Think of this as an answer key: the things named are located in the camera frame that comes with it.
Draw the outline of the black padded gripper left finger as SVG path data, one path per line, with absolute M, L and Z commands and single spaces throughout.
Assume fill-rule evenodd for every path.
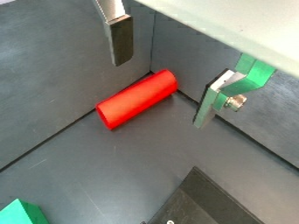
M 133 56 L 133 18 L 126 14 L 121 0 L 92 0 L 101 17 L 110 59 L 116 67 Z

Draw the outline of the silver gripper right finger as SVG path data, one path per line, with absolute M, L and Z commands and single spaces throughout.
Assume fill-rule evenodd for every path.
M 246 101 L 244 93 L 260 89 L 274 71 L 265 62 L 241 53 L 234 70 L 225 69 L 205 86 L 193 125 L 202 128 L 224 108 L 237 112 Z

